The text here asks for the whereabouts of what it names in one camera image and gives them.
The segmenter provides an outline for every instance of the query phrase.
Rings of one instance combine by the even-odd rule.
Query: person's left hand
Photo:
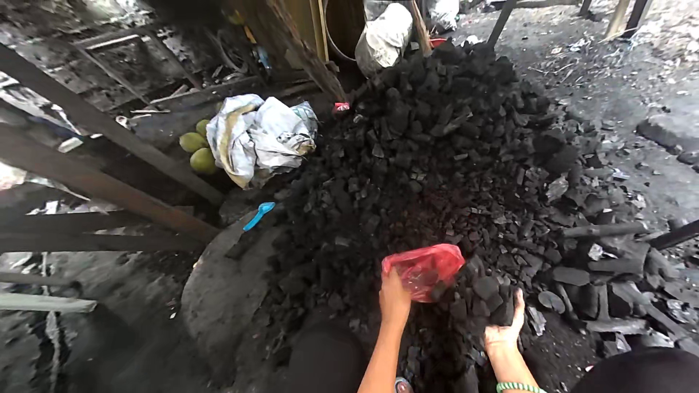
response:
[[[388,274],[382,274],[379,304],[381,305],[381,324],[400,329],[405,327],[410,314],[410,292],[403,288],[401,277],[395,268]]]

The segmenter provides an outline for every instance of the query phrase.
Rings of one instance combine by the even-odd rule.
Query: hand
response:
[[[488,326],[485,328],[485,349],[517,348],[519,331],[524,326],[524,295],[521,289],[515,294],[514,318],[512,326]]]
[[[401,277],[395,268],[382,274],[379,304],[381,305],[381,325],[403,331],[410,314],[410,292],[403,288]]]

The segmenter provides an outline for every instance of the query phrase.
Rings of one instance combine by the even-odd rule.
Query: charcoal pile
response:
[[[483,328],[512,323],[516,287],[525,347],[545,334],[546,309],[599,333],[609,354],[630,335],[673,345],[688,336],[675,321],[696,322],[698,294],[637,239],[649,232],[642,196],[607,167],[601,131],[484,43],[447,42],[385,70],[323,135],[283,193],[289,231],[257,313],[279,364],[279,337],[316,306],[375,334],[381,259],[437,243],[467,263],[435,303],[413,307],[399,367],[416,391],[473,392]]]

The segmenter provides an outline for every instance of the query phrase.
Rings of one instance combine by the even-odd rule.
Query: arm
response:
[[[485,350],[499,383],[513,382],[539,387],[517,349],[517,338],[522,326],[524,326],[524,296],[522,290],[517,290],[517,304],[512,326],[488,326],[485,329]],[[508,392],[525,391],[508,390]]]
[[[358,393],[393,393],[394,391],[401,336],[410,314],[410,293],[403,289],[401,278],[395,269],[383,276],[379,302],[381,305],[379,337]]]

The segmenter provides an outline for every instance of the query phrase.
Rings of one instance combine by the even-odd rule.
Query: green coconut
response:
[[[185,152],[193,153],[201,148],[206,148],[209,144],[203,136],[196,132],[188,132],[180,137],[180,146]]]
[[[207,124],[209,124],[209,121],[206,119],[199,120],[199,122],[196,123],[196,133],[203,136],[204,138],[206,138],[206,125]]]
[[[201,148],[189,158],[189,165],[197,173],[212,175],[216,172],[216,159],[210,148]]]

